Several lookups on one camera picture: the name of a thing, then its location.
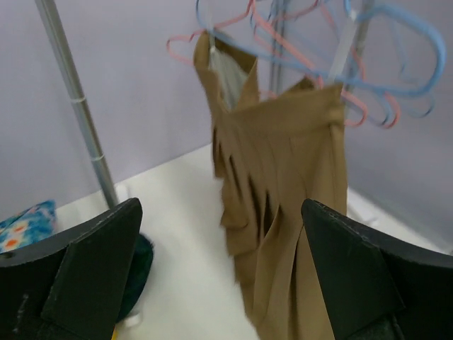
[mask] metal pole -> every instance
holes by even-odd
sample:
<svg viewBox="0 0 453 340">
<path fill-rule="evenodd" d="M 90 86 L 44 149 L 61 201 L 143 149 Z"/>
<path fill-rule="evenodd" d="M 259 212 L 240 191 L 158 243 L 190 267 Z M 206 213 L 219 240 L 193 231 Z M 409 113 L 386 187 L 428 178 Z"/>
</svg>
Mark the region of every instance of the metal pole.
<svg viewBox="0 0 453 340">
<path fill-rule="evenodd" d="M 64 34 L 57 6 L 54 0 L 35 0 L 35 2 L 55 58 L 57 59 L 59 70 L 62 73 L 72 108 L 76 114 L 80 131 L 84 136 L 86 148 L 88 149 L 91 163 L 101 185 L 105 201 L 109 208 L 113 208 L 118 204 L 115 187 L 98 139 L 98 134 L 91 119 L 90 108 L 88 107 L 88 102 L 80 84 L 79 75 L 72 59 L 66 35 Z"/>
<path fill-rule="evenodd" d="M 362 4 L 362 12 L 369 11 L 372 7 L 374 6 L 374 0 L 364 0 Z M 354 48 L 357 53 L 357 56 L 361 58 L 363 56 L 363 51 L 365 49 L 365 40 L 367 39 L 367 34 L 368 34 L 368 28 L 369 28 L 369 20 L 363 21 L 360 25 L 359 28 L 357 29 L 357 35 L 355 38 L 355 44 Z M 357 71 L 357 68 L 351 64 L 349 70 L 348 70 L 348 78 L 352 78 L 355 76 L 355 72 Z M 354 86 L 351 84 L 346 84 L 345 85 L 345 90 L 347 92 L 352 92 L 354 90 Z"/>
<path fill-rule="evenodd" d="M 275 0 L 276 1 L 276 16 L 283 16 L 286 13 L 287 5 L 290 0 Z M 274 24 L 275 31 L 280 34 L 282 37 L 285 37 L 285 20 L 278 20 Z M 283 54 L 283 46 L 273 40 L 273 50 L 279 54 Z M 282 65 L 273 62 L 270 65 L 270 79 L 269 79 L 269 91 L 272 91 L 274 94 L 279 94 L 282 90 Z"/>
</svg>

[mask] gray fabric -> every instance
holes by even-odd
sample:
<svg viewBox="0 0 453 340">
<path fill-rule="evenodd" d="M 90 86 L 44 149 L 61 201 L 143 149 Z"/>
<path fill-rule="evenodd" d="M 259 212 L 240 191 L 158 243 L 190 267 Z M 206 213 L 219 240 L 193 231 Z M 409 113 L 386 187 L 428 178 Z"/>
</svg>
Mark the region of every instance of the gray fabric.
<svg viewBox="0 0 453 340">
<path fill-rule="evenodd" d="M 231 110 L 236 107 L 242 87 L 247 80 L 247 73 L 228 54 L 216 47 L 210 48 L 210 69 L 219 76 L 226 107 Z"/>
</svg>

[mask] white shelf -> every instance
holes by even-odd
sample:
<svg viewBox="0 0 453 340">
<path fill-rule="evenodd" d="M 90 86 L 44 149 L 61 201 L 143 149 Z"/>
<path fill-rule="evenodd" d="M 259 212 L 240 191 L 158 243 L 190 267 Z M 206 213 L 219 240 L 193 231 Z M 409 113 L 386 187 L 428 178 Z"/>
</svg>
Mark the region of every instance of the white shelf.
<svg viewBox="0 0 453 340">
<path fill-rule="evenodd" d="M 155 243 L 156 254 L 139 306 L 143 320 L 120 330 L 118 340 L 258 340 L 245 317 L 219 227 L 222 184 L 212 178 L 210 145 L 121 184 L 142 202 L 142 232 Z M 349 195 L 379 218 L 378 230 L 439 251 L 353 191 Z M 104 210 L 96 193 L 61 207 L 57 215 L 67 228 Z"/>
</svg>

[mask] clothes hanger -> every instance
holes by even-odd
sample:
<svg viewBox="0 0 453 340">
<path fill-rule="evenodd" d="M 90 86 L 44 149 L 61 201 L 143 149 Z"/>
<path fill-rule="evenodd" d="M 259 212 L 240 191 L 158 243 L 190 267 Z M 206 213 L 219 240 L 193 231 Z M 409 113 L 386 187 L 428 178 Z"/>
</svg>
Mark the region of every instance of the clothes hanger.
<svg viewBox="0 0 453 340">
<path fill-rule="evenodd" d="M 352 13 L 351 12 L 352 9 L 350 8 L 350 1 L 348 0 L 344 1 L 345 1 L 345 12 L 347 13 L 348 17 L 350 17 Z M 273 32 L 273 27 L 269 23 L 267 23 L 259 14 L 256 13 L 256 0 L 252 0 L 251 9 L 254 13 L 257 23 L 266 31 L 266 33 L 272 35 L 272 37 L 279 44 L 281 44 L 290 54 L 296 57 L 300 62 L 303 62 L 304 61 L 303 55 L 299 53 L 297 48 L 295 48 L 292 44 L 288 43 L 277 32 Z M 392 96 L 398 97 L 414 98 L 426 94 L 439 80 L 440 75 L 442 74 L 443 69 L 445 68 L 446 49 L 445 42 L 442 39 L 442 36 L 438 33 L 438 31 L 435 28 L 433 28 L 428 23 L 422 21 L 418 17 L 410 14 L 407 11 L 404 11 L 401 8 L 397 8 L 395 6 L 390 5 L 375 6 L 371 11 L 368 11 L 365 15 L 359 13 L 357 15 L 357 18 L 355 19 L 355 23 L 359 23 L 363 20 L 369 20 L 377 15 L 383 15 L 392 18 L 393 20 L 402 23 L 411 30 L 420 33 L 424 38 L 428 39 L 436 53 L 436 66 L 434 72 L 432 73 L 432 76 L 426 82 L 426 84 L 423 84 L 416 89 L 400 89 L 399 87 L 395 86 L 380 86 L 376 84 L 371 84 L 367 81 L 362 81 L 360 79 L 347 78 L 346 76 L 343 76 L 341 74 L 336 75 L 335 81 L 341 81 L 344 84 L 350 84 L 354 87 L 368 91 L 373 91 L 378 94 L 388 92 Z M 315 75 L 321 76 L 324 79 L 329 78 L 329 73 L 323 70 L 317 70 L 317 72 L 314 73 Z"/>
<path fill-rule="evenodd" d="M 254 8 L 254 6 L 253 6 L 254 1 L 255 0 L 250 0 L 249 1 L 247 9 L 246 9 L 246 12 L 239 16 L 241 19 L 247 17 L 247 15 L 250 13 L 250 10 L 253 10 L 253 14 L 255 15 L 254 12 L 256 11 L 256 8 Z M 201 18 L 199 4 L 200 4 L 200 0 L 197 0 L 195 2 L 195 11 L 196 11 L 198 23 L 204 29 L 209 30 L 209 28 L 207 27 L 206 23 Z M 277 63 L 279 63 L 279 64 L 281 64 L 283 66 L 288 66 L 288 67 L 291 67 L 291 68 L 300 69 L 309 77 L 313 77 L 312 74 L 316 74 L 316 72 L 314 71 L 314 67 L 315 67 L 314 63 L 311 62 L 308 58 L 306 58 L 302 53 L 298 52 L 297 49 L 295 49 L 295 50 L 296 50 L 296 52 L 299 55 L 299 58 L 298 58 L 299 61 L 302 60 L 302 64 L 301 64 L 301 62 L 288 62 L 288 61 L 285 61 L 281 57 L 276 57 L 276 56 L 270 55 L 269 53 L 263 53 L 263 52 L 260 52 L 260 51 L 257 51 L 257 50 L 253 50 L 253 49 L 251 49 L 249 47 L 246 47 L 246 46 L 244 46 L 242 44 L 237 43 L 234 39 L 226 36 L 225 34 L 222 34 L 218 30 L 212 30 L 210 32 L 210 34 L 213 35 L 214 37 L 216 37 L 217 39 L 220 39 L 220 40 L 224 41 L 226 44 L 232 45 L 232 46 L 234 46 L 236 48 L 239 48 L 240 50 L 243 50 L 244 52 L 247 52 L 247 53 L 249 53 L 251 55 L 256 55 L 257 57 L 261 57 L 261 58 L 266 59 L 266 60 L 271 60 L 272 62 L 277 62 Z M 320 88 L 323 87 L 323 79 L 321 77 L 318 76 L 314 80 L 314 82 L 315 82 L 315 84 L 317 83 Z M 355 97 L 354 95 L 352 95 L 351 93 L 348 93 L 346 91 L 342 92 L 342 96 L 347 101 L 353 102 L 354 107 L 359 108 L 362 111 L 362 119 L 359 122 L 356 122 L 356 123 L 348 122 L 348 124 L 350 124 L 350 126 L 359 126 L 359 125 L 363 124 L 363 122 L 366 120 L 367 115 L 368 115 L 368 108 L 367 108 L 366 104 L 364 104 L 357 97 Z"/>
<path fill-rule="evenodd" d="M 337 20 L 335 18 L 335 12 L 331 10 L 331 7 L 329 6 L 330 4 L 331 4 L 331 2 L 321 4 L 321 11 L 323 12 L 326 20 L 329 22 L 331 29 L 336 33 L 336 36 L 339 39 L 339 34 L 338 34 L 339 29 L 338 29 Z M 406 82 L 407 84 L 415 84 L 416 86 L 420 86 L 419 79 L 416 79 L 416 78 L 411 77 L 406 74 L 406 66 L 408 63 L 408 58 L 407 58 L 406 51 L 403 47 L 403 41 L 401 39 L 401 36 L 399 35 L 399 31 L 396 26 L 396 22 L 393 20 L 388 20 L 388 22 L 389 22 L 389 27 L 390 27 L 391 33 L 392 33 L 391 34 L 392 38 L 394 39 L 394 46 L 396 48 L 399 62 L 401 64 L 399 78 L 402 81 Z M 355 67 L 357 69 L 357 63 L 351 62 L 350 66 Z M 382 101 L 383 98 L 381 96 L 379 96 L 378 94 L 375 94 L 374 96 L 376 97 L 376 99 L 378 100 L 378 102 L 381 105 L 383 105 L 383 104 L 386 105 L 386 103 Z M 423 117 L 427 116 L 428 114 L 430 114 L 435 107 L 435 98 L 432 93 L 427 93 L 427 100 L 429 102 L 428 110 L 423 113 L 421 113 L 420 111 L 417 111 L 417 110 L 411 108 L 409 105 L 405 105 L 403 103 L 398 103 L 398 105 L 400 106 L 401 111 L 404 111 L 405 113 L 409 114 L 409 116 L 411 116 L 413 118 L 423 118 Z M 386 111 L 387 111 L 387 117 L 386 117 L 385 121 L 382 123 L 378 123 L 378 122 L 376 122 L 376 123 L 384 125 L 389 120 L 388 109 Z"/>
<path fill-rule="evenodd" d="M 303 14 L 301 13 L 309 13 L 310 11 L 308 10 L 303 10 L 303 12 L 299 12 L 299 15 L 298 17 L 302 16 Z M 272 7 L 271 7 L 271 12 L 269 13 L 269 16 L 268 16 L 268 19 L 271 17 L 271 14 L 272 14 Z M 273 53 L 274 55 L 277 55 L 278 57 L 282 57 L 282 55 L 280 55 L 279 52 L 276 52 L 272 46 L 272 44 L 270 44 L 269 42 L 265 41 L 264 39 L 262 39 L 259 35 L 256 34 L 256 28 L 257 28 L 257 25 L 254 25 L 253 24 L 253 14 L 251 15 L 250 17 L 250 23 L 251 23 L 251 27 L 253 29 L 253 37 L 255 39 L 255 41 L 257 43 L 259 43 L 261 46 L 263 46 L 266 50 L 268 50 L 270 53 Z M 366 107 L 366 105 L 359 101 L 359 100 L 356 100 L 355 97 L 353 96 L 352 98 L 350 97 L 349 98 L 349 101 L 351 102 L 352 104 L 352 107 L 353 108 L 356 108 L 356 109 L 359 109 L 360 111 L 362 111 L 362 117 L 359 121 L 352 121 L 352 120 L 346 120 L 345 121 L 345 125 L 347 126 L 350 126 L 350 127 L 358 127 L 358 126 L 361 126 L 361 124 L 363 124 L 366 119 L 367 119 L 367 116 L 368 116 L 368 109 Z"/>
<path fill-rule="evenodd" d="M 321 5 L 320 5 L 321 10 L 323 9 L 323 5 L 324 5 L 324 3 L 321 2 Z M 276 17 L 274 8 L 275 8 L 275 6 L 273 3 L 271 6 L 270 13 L 268 15 L 267 21 L 270 21 L 270 19 L 272 17 Z M 298 12 L 297 15 L 290 13 L 290 14 L 287 14 L 286 16 L 277 16 L 277 18 L 272 20 L 272 25 L 278 20 L 285 20 L 286 18 L 299 18 L 305 14 L 308 14 L 315 8 L 316 7 L 314 5 L 312 5 L 308 8 L 308 9 L 310 9 L 310 11 L 304 9 L 304 10 Z M 335 21 L 333 20 L 332 16 L 330 15 L 330 13 L 328 11 L 325 11 L 323 13 L 323 15 L 324 15 L 325 19 L 328 21 L 330 26 L 336 26 Z M 250 22 L 251 22 L 251 27 L 253 29 L 253 35 L 254 35 L 254 38 L 256 39 L 256 41 L 258 43 L 260 43 L 261 45 L 265 46 L 269 51 L 271 51 L 271 52 L 274 51 L 273 47 L 271 46 L 271 44 L 269 42 L 266 42 L 266 41 L 262 40 L 259 36 L 257 36 L 257 34 L 256 34 L 257 25 L 253 24 L 253 15 L 251 16 Z M 315 45 L 315 44 L 312 44 L 309 40 L 305 40 L 305 42 L 309 42 L 310 45 Z M 362 60 L 358 57 L 355 49 L 352 47 L 351 50 L 352 50 L 352 58 L 359 67 L 360 76 L 362 79 L 365 79 L 365 66 L 362 63 Z M 329 64 L 332 62 L 331 58 L 327 57 L 324 53 L 321 53 L 321 58 L 326 60 Z M 378 102 L 380 103 L 380 105 L 384 108 L 384 111 L 386 112 L 386 119 L 381 123 L 376 123 L 376 122 L 373 122 L 373 123 L 375 123 L 376 125 L 378 125 L 381 128 L 392 128 L 398 122 L 399 117 L 401 115 L 401 109 L 400 109 L 398 102 L 396 101 L 396 99 L 394 97 L 390 96 L 389 94 L 386 94 L 385 98 L 377 97 L 377 99 L 378 99 Z M 353 108 L 356 107 L 356 104 L 354 101 L 351 104 L 353 105 Z M 388 123 L 388 121 L 390 121 L 390 117 L 391 117 L 392 113 L 394 114 L 394 119 L 393 119 L 393 121 Z M 363 120 L 361 120 L 359 122 L 351 122 L 350 120 L 347 120 L 346 125 L 360 126 L 362 123 L 363 123 Z"/>
<path fill-rule="evenodd" d="M 406 82 L 407 84 L 414 84 L 416 86 L 420 86 L 419 79 L 417 79 L 413 76 L 409 76 L 406 73 L 406 70 L 407 70 L 406 67 L 408 65 L 408 58 L 407 58 L 407 54 L 406 54 L 406 51 L 403 46 L 403 40 L 401 39 L 401 36 L 399 34 L 399 29 L 397 28 L 395 21 L 390 21 L 389 27 L 392 32 L 392 37 L 394 39 L 394 45 L 395 45 L 395 48 L 397 51 L 398 58 L 401 63 L 399 78 L 402 81 Z M 414 108 L 412 108 L 404 103 L 400 103 L 400 106 L 403 108 L 403 110 L 407 114 L 409 114 L 409 116 L 411 116 L 413 118 L 424 118 L 427 115 L 429 115 L 434 110 L 434 107 L 435 107 L 434 95 L 431 92 L 428 92 L 426 96 L 427 96 L 426 99 L 428 100 L 428 110 L 425 112 L 417 111 Z"/>
<path fill-rule="evenodd" d="M 336 23 L 335 17 L 332 14 L 331 11 L 328 10 L 328 8 L 325 6 L 325 4 L 321 4 L 321 12 L 323 14 L 323 17 L 327 20 L 329 26 L 331 27 L 331 30 L 336 34 L 336 37 L 338 40 L 340 40 L 340 35 L 338 34 L 338 24 Z M 355 65 L 358 68 L 358 76 L 360 76 L 361 80 L 366 80 L 365 76 L 365 65 L 362 62 L 362 58 L 360 58 L 357 55 L 357 51 L 355 50 L 354 47 L 351 47 L 351 54 L 352 54 L 352 62 L 350 64 Z M 373 124 L 384 128 L 384 129 L 390 129 L 397 122 L 400 120 L 401 117 L 401 105 L 399 102 L 393 97 L 392 95 L 386 93 L 383 93 L 382 96 L 380 96 L 377 93 L 374 93 L 374 97 L 376 98 L 377 102 L 379 105 L 384 109 L 384 112 L 386 113 L 386 117 L 382 122 L 376 121 L 372 116 L 368 118 Z M 394 119 L 390 123 L 390 116 L 391 114 L 394 114 Z"/>
<path fill-rule="evenodd" d="M 239 14 L 238 16 L 235 16 L 233 18 L 230 18 L 228 20 L 225 20 L 225 21 L 222 21 L 220 23 L 217 23 L 217 24 L 213 24 L 212 23 L 212 17 L 210 16 L 210 12 L 208 11 L 207 14 L 209 16 L 208 18 L 208 23 L 209 23 L 209 27 L 206 28 L 202 28 L 200 30 L 196 30 L 195 32 L 193 32 L 192 34 L 190 35 L 174 35 L 173 37 L 170 37 L 167 42 L 166 42 L 166 49 L 167 49 L 167 52 L 169 53 L 170 56 L 172 56 L 173 58 L 175 58 L 176 60 L 179 60 L 180 62 L 186 64 L 186 65 L 189 65 L 189 66 L 194 66 L 193 65 L 193 61 L 191 59 L 188 59 L 187 57 L 184 57 L 182 55 L 179 55 L 178 53 L 174 52 L 172 49 L 171 49 L 171 43 L 172 42 L 176 42 L 176 41 L 179 41 L 179 42 L 187 42 L 187 43 L 190 43 L 194 37 L 196 36 L 199 36 L 201 35 L 202 33 L 204 33 L 206 30 L 208 31 L 215 31 L 215 30 L 218 30 L 219 28 L 225 28 L 227 26 L 230 26 L 234 23 L 237 23 L 241 20 L 243 20 L 244 18 L 247 17 L 248 13 L 250 12 L 250 7 L 251 7 L 251 2 L 249 2 L 248 4 L 248 7 L 246 9 L 246 11 L 242 14 Z M 215 56 L 217 54 L 218 51 L 216 51 L 216 47 L 215 47 L 215 41 L 214 41 L 214 36 L 213 35 L 210 35 L 210 53 L 211 53 L 211 56 Z M 276 98 L 277 96 L 272 92 L 272 91 L 266 91 L 266 90 L 259 90 L 258 91 L 260 95 L 264 95 L 264 96 L 267 96 L 268 98 Z"/>
<path fill-rule="evenodd" d="M 246 18 L 248 16 L 248 13 L 250 12 L 250 8 L 251 8 L 251 1 L 249 1 L 248 5 L 247 5 L 247 9 L 244 13 L 242 14 L 239 14 L 238 16 L 235 16 L 231 19 L 228 19 L 228 20 L 225 20 L 225 21 L 222 21 L 220 23 L 217 23 L 214 25 L 214 28 L 215 29 L 219 29 L 219 28 L 225 28 L 227 26 L 230 26 L 234 23 L 237 23 L 241 20 L 243 20 L 244 18 Z M 166 49 L 167 49 L 167 52 L 169 53 L 170 56 L 172 56 L 173 58 L 175 58 L 176 60 L 179 60 L 180 62 L 183 62 L 184 64 L 187 64 L 189 66 L 193 66 L 193 61 L 182 56 L 182 55 L 179 55 L 178 53 L 174 52 L 172 49 L 171 49 L 171 43 L 172 42 L 175 42 L 175 41 L 180 41 L 180 42 L 187 42 L 187 43 L 190 43 L 194 37 L 196 36 L 199 36 L 201 35 L 202 33 L 204 33 L 206 31 L 205 28 L 202 28 L 200 30 L 196 30 L 195 32 L 193 32 L 192 34 L 190 35 L 174 35 L 172 37 L 170 37 L 167 42 L 166 42 Z"/>
<path fill-rule="evenodd" d="M 350 16 L 351 13 L 353 13 L 350 0 L 343 0 L 343 6 L 346 15 Z M 435 69 L 432 73 L 432 76 L 428 79 L 428 81 L 425 84 L 419 85 L 418 88 L 416 89 L 408 90 L 400 90 L 396 87 L 393 88 L 389 87 L 385 89 L 383 86 L 376 86 L 376 90 L 387 91 L 395 96 L 409 98 L 419 97 L 423 94 L 428 93 L 429 90 L 439 81 L 445 68 L 447 51 L 445 47 L 445 42 L 441 34 L 429 23 L 426 23 L 419 17 L 395 5 L 377 4 L 376 6 L 374 6 L 373 8 L 364 13 L 359 12 L 356 13 L 357 13 L 357 16 L 355 18 L 356 23 L 361 23 L 363 21 L 370 20 L 375 16 L 379 15 L 386 16 L 391 20 L 399 22 L 400 24 L 406 26 L 410 30 L 414 30 L 416 33 L 426 38 L 430 42 L 433 50 L 435 51 L 436 55 Z"/>
<path fill-rule="evenodd" d="M 278 21 L 289 21 L 289 20 L 296 21 L 298 18 L 301 18 L 302 16 L 305 16 L 305 15 L 311 13 L 315 9 L 322 8 L 321 7 L 322 4 L 323 4 L 322 1 L 315 0 L 315 2 L 312 5 L 308 6 L 307 8 L 302 9 L 301 11 L 298 11 L 295 13 L 285 12 L 284 14 L 279 14 L 277 12 L 277 8 L 276 8 L 277 3 L 275 2 L 275 0 L 273 0 L 270 5 L 269 14 L 266 18 L 266 21 L 269 22 L 271 25 L 275 25 Z M 253 14 L 251 14 L 251 16 L 250 16 L 250 24 L 253 29 L 253 33 L 255 34 L 256 32 L 258 32 L 258 30 L 256 30 L 256 28 L 258 27 L 258 24 L 253 20 Z M 326 62 L 328 64 L 330 64 L 332 62 L 332 58 L 330 58 L 328 56 L 327 52 L 321 50 L 318 43 L 314 43 L 310 39 L 305 38 L 303 35 L 300 35 L 297 32 L 297 30 L 295 30 L 291 27 L 285 28 L 285 30 L 287 30 L 287 29 L 292 35 L 296 36 L 298 40 L 303 42 L 304 47 L 307 47 L 309 50 L 314 52 L 316 54 L 316 56 L 319 57 L 321 60 L 323 60 L 324 62 Z"/>
</svg>

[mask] green towel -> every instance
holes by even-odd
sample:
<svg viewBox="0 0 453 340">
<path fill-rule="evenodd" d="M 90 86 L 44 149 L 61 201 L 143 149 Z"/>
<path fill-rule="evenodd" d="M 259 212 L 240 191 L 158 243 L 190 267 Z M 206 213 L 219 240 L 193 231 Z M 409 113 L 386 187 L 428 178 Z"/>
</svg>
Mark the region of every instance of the green towel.
<svg viewBox="0 0 453 340">
<path fill-rule="evenodd" d="M 124 295 L 122 296 L 120 313 L 117 322 L 120 322 L 131 313 L 144 286 L 147 283 L 149 270 L 154 258 L 153 244 L 142 234 L 137 239 L 134 256 L 130 264 Z"/>
</svg>

